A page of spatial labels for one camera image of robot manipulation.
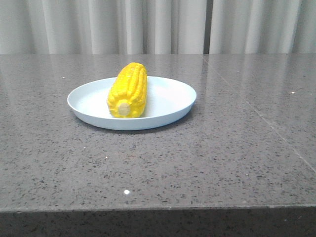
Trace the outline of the light blue round plate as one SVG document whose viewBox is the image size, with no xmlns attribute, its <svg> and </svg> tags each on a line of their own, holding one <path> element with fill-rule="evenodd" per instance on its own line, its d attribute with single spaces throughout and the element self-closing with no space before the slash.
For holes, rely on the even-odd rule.
<svg viewBox="0 0 316 237">
<path fill-rule="evenodd" d="M 184 117 L 192 108 L 197 93 L 189 85 L 168 78 L 148 77 L 147 104 L 139 118 L 111 116 L 107 97 L 115 78 L 86 83 L 74 89 L 68 105 L 82 121 L 112 130 L 144 130 L 161 127 Z"/>
</svg>

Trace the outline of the yellow corn cob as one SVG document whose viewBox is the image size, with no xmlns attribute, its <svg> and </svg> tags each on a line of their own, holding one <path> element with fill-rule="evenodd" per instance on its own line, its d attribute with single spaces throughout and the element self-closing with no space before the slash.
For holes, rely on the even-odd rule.
<svg viewBox="0 0 316 237">
<path fill-rule="evenodd" d="M 147 69 L 144 65 L 132 62 L 118 74 L 112 85 L 107 105 L 115 118 L 139 118 L 147 103 Z"/>
</svg>

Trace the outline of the white pleated curtain left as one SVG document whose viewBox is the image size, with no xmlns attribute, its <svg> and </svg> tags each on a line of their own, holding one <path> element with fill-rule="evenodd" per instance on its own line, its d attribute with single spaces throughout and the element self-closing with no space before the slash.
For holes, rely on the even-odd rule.
<svg viewBox="0 0 316 237">
<path fill-rule="evenodd" d="M 3 0 L 1 54 L 202 54 L 208 0 Z"/>
</svg>

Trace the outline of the white pleated curtain right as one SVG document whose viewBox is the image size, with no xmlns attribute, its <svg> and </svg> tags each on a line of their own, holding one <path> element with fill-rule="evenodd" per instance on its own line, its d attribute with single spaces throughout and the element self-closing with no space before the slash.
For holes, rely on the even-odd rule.
<svg viewBox="0 0 316 237">
<path fill-rule="evenodd" d="M 209 53 L 315 53 L 314 0 L 215 0 Z"/>
</svg>

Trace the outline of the white pleated curtain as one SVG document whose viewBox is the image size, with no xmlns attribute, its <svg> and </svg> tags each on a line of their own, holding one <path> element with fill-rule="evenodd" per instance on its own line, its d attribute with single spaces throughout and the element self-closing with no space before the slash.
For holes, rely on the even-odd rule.
<svg viewBox="0 0 316 237">
<path fill-rule="evenodd" d="M 202 54 L 208 0 L 3 0 L 1 54 Z"/>
<path fill-rule="evenodd" d="M 215 0 L 209 53 L 315 53 L 314 0 Z"/>
</svg>

